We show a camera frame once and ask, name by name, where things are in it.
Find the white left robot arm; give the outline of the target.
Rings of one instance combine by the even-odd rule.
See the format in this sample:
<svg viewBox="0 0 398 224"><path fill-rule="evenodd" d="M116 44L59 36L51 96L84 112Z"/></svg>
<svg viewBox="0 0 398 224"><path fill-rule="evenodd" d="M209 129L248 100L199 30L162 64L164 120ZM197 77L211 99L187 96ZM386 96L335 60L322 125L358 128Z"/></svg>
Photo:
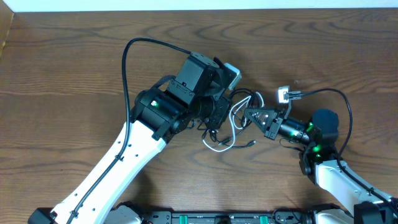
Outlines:
<svg viewBox="0 0 398 224"><path fill-rule="evenodd" d="M54 208L37 208L28 222L122 223L113 206L136 175L194 120L220 128L231 117L224 93L240 79L231 64L192 52L177 75L137 95L119 136L84 181Z"/></svg>

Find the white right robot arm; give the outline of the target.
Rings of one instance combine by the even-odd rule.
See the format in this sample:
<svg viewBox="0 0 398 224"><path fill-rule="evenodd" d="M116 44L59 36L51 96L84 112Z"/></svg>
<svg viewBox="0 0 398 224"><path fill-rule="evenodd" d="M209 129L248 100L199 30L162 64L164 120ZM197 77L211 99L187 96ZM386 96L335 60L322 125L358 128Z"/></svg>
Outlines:
<svg viewBox="0 0 398 224"><path fill-rule="evenodd" d="M317 205L302 213L299 223L397 223L397 198L366 182L338 154L336 113L317 110L307 123L275 109L249 108L244 115L266 138L299 144L302 173L341 204Z"/></svg>

